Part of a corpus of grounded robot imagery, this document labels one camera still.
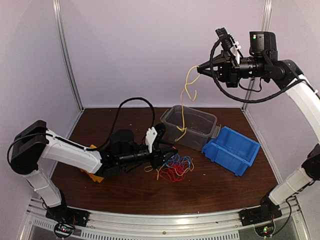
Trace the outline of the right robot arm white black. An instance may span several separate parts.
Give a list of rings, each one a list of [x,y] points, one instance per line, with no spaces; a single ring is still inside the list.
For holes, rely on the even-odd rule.
[[[284,49],[283,60],[277,59],[276,35]],[[307,151],[320,142],[320,92],[312,83],[320,83],[320,42],[316,35],[279,30],[276,33],[250,33],[250,57],[236,63],[232,55],[211,57],[197,71],[235,88],[239,80],[259,77],[272,80],[278,92],[261,99],[249,100],[253,119],[266,140],[271,156],[285,181],[294,170],[308,179],[320,180],[320,159],[306,160]]]

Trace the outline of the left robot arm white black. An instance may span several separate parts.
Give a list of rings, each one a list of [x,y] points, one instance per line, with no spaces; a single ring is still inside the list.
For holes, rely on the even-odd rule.
[[[57,135],[47,128],[45,121],[37,120],[14,138],[7,150],[7,162],[52,208],[53,215],[67,222],[72,218],[72,211],[65,206],[62,191],[41,169],[40,159],[77,167],[101,178],[144,163],[157,169],[178,153],[173,144],[163,142],[165,132],[165,125],[159,123],[146,131],[143,144],[137,144],[131,130],[120,129],[109,136],[106,146],[91,148]]]

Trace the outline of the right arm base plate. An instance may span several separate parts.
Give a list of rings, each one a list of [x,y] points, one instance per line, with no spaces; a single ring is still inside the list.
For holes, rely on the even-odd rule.
[[[278,206],[268,207],[265,205],[254,208],[244,208],[239,213],[242,226],[249,226],[271,221],[273,218],[282,216],[282,211]]]

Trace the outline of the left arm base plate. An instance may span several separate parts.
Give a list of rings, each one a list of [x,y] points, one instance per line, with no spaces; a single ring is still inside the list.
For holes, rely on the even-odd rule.
[[[86,227],[90,213],[86,210],[80,210],[64,205],[56,207],[47,207],[45,216],[48,219],[55,220],[58,223],[71,226]]]

